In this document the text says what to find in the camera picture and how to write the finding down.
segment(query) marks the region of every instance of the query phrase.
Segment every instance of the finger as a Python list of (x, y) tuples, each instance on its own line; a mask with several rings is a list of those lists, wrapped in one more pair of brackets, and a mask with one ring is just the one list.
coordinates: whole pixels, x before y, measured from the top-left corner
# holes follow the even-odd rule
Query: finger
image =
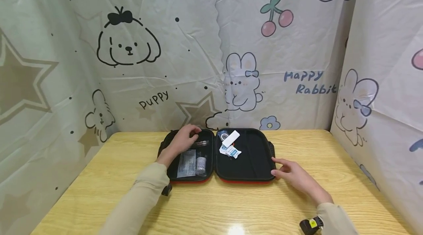
[(189, 130), (190, 132), (194, 132), (195, 134), (201, 132), (201, 129), (198, 126), (192, 124), (187, 125), (187, 130)]
[(284, 179), (284, 180), (289, 180), (289, 173), (284, 173), (283, 171), (279, 171), (279, 170), (272, 170), (270, 171), (270, 173), (272, 174), (272, 176), (275, 176), (276, 179)]
[(292, 161), (290, 160), (285, 160), (285, 159), (276, 159), (275, 157), (272, 157), (273, 162), (275, 163), (279, 163), (280, 165), (291, 165)]
[(283, 171), (284, 173), (290, 173), (290, 168), (287, 165), (283, 165), (279, 168), (279, 171)]
[(189, 138), (189, 142), (192, 144), (195, 143), (195, 141), (198, 140), (198, 134), (193, 135), (191, 138)]

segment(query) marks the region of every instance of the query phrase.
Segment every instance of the wooden table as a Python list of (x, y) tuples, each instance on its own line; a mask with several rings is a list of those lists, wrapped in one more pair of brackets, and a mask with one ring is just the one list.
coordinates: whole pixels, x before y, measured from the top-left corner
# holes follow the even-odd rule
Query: wooden table
[[(166, 133), (116, 133), (45, 216), (33, 235), (97, 234), (139, 171), (154, 162)], [(363, 234), (412, 234), (398, 213), (325, 130), (265, 132), (276, 156), (295, 160), (331, 193)], [(140, 234), (301, 234), (315, 215), (307, 198), (283, 180), (269, 185), (174, 185)]]

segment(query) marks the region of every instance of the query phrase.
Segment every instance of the black handle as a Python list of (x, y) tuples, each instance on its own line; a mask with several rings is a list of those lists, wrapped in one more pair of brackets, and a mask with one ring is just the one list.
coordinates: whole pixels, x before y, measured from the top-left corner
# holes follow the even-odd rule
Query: black handle
[(270, 154), (272, 155), (272, 157), (275, 157), (275, 146), (270, 141), (268, 141), (268, 143), (269, 143)]
[(166, 187), (163, 188), (162, 195), (169, 196), (170, 191), (172, 191), (172, 185), (168, 184)]

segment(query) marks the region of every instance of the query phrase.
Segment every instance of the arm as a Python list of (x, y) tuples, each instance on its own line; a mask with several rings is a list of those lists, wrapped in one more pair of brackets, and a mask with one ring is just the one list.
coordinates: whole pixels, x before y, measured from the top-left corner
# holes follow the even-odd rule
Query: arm
[(332, 196), (321, 187), (298, 163), (272, 158), (282, 167), (272, 170), (276, 179), (284, 179), (297, 190), (308, 195), (317, 207), (317, 215), (323, 221), (322, 235), (358, 235), (345, 210), (335, 205)]
[(134, 185), (108, 216), (98, 235), (138, 234), (146, 216), (158, 202), (163, 188), (169, 184), (167, 168), (175, 157), (197, 140), (197, 133), (200, 131), (194, 125), (187, 125), (179, 130), (156, 162), (139, 173)]

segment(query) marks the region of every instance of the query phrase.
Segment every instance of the printed fabric backdrop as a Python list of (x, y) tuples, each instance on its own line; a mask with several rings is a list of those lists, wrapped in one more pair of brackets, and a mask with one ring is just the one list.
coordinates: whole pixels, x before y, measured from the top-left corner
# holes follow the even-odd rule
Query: printed fabric backdrop
[(331, 133), (423, 234), (423, 0), (357, 0)]

